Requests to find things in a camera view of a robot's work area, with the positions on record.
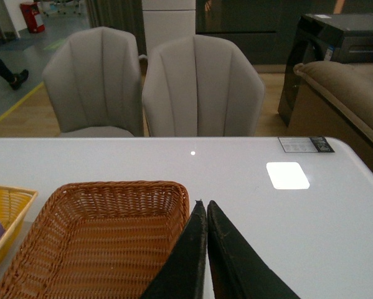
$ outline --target gray upholstered chair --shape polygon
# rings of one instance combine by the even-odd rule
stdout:
[[[196,35],[152,50],[142,101],[151,136],[253,136],[264,94],[235,44]]]
[[[60,137],[143,136],[134,35],[107,27],[74,33],[51,58],[42,78]]]

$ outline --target black appliance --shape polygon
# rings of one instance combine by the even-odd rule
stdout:
[[[301,79],[298,63],[330,60],[342,64],[373,62],[373,14],[305,14],[289,54],[278,112],[290,122]]]

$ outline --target yellow wicker basket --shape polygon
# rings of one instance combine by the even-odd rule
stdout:
[[[45,203],[0,281],[0,298],[139,298],[189,218],[168,181],[64,185]]]
[[[0,263],[20,232],[24,216],[36,197],[35,190],[0,186],[0,223],[5,229],[0,238]]]

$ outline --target black shoe on floor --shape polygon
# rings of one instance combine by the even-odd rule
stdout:
[[[20,86],[29,78],[29,71],[28,70],[22,70],[19,74],[14,74],[14,77],[16,78],[16,81],[14,83],[10,83],[10,86],[13,90],[18,90]]]

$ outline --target wooden floor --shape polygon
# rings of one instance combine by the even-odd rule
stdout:
[[[255,136],[286,136],[286,126],[277,109],[283,74],[260,74],[266,96]],[[55,137],[59,126],[43,84],[35,88],[17,108],[0,118],[0,137]]]

